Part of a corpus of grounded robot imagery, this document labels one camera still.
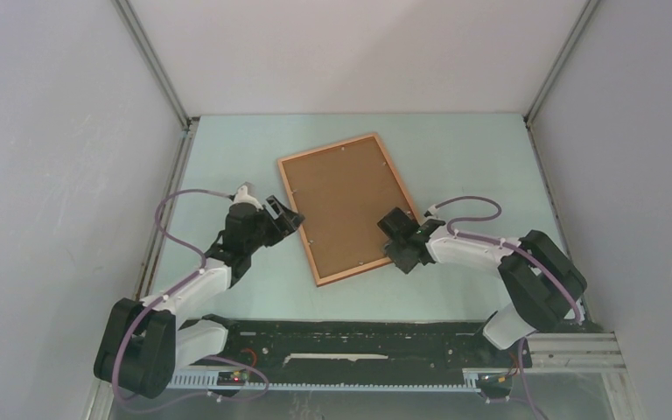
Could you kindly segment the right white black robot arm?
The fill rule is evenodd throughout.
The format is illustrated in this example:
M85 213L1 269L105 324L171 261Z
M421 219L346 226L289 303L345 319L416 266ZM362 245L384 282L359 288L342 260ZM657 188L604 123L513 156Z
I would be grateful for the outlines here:
M499 364L510 347L533 333L584 319L579 301L587 288L585 277L541 231L521 238L475 234L436 217L418 223L398 207L377 226L388 238L386 257L405 274L417 265L458 264L502 281L511 302L487 320L473 343L484 365Z

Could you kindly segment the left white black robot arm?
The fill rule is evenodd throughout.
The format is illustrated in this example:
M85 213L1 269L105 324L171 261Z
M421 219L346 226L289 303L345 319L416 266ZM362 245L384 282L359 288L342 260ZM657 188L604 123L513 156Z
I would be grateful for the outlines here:
M207 250L193 247L199 265L172 287L140 300L122 298L112 307L94 360L93 373L109 383L119 401L155 398L178 368L207 356L231 364L241 340L212 319L192 318L202 304L237 284L253 254L298 231L305 216L274 196L260 203L244 188L229 196L223 229Z

